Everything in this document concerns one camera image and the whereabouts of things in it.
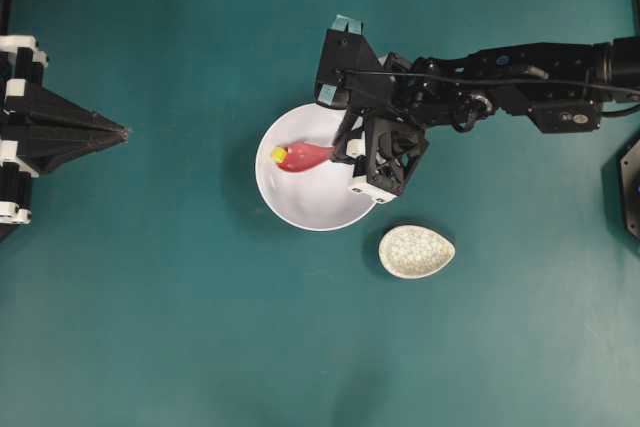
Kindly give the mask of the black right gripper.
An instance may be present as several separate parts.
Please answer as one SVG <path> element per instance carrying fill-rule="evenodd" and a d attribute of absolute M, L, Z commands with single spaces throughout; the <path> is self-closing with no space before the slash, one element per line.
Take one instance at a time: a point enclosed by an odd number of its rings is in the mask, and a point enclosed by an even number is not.
<path fill-rule="evenodd" d="M 332 145 L 331 162 L 354 164 L 349 189 L 388 203 L 404 193 L 428 142 L 413 125 L 345 110 Z"/>

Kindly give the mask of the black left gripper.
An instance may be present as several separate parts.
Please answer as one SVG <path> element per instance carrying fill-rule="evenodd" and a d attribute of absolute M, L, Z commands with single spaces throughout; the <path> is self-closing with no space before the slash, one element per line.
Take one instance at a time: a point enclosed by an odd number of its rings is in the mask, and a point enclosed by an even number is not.
<path fill-rule="evenodd" d="M 33 180 L 65 163 L 125 143 L 129 130 L 39 86 L 47 54 L 29 35 L 1 37 L 1 239 L 32 220 Z M 19 112 L 8 105 L 19 99 Z M 46 134 L 26 128 L 29 118 L 58 126 L 115 134 Z"/>

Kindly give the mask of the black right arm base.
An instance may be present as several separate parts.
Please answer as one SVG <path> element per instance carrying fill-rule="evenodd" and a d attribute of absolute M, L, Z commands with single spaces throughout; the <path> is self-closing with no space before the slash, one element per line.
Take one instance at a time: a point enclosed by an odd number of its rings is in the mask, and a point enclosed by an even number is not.
<path fill-rule="evenodd" d="M 604 212 L 611 235 L 639 249 L 639 134 L 629 137 L 601 169 Z"/>

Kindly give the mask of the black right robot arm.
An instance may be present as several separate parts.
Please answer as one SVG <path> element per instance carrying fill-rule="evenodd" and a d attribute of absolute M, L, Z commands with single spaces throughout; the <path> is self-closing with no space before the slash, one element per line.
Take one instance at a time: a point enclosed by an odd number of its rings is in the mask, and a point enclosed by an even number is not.
<path fill-rule="evenodd" d="M 581 133 L 637 112 L 639 40 L 534 43 L 408 61 L 395 53 L 378 59 L 360 35 L 329 34 L 315 95 L 319 105 L 345 113 L 332 161 L 353 166 L 355 192 L 384 203 L 404 193 L 431 128 L 464 134 L 504 111 L 542 133 Z"/>

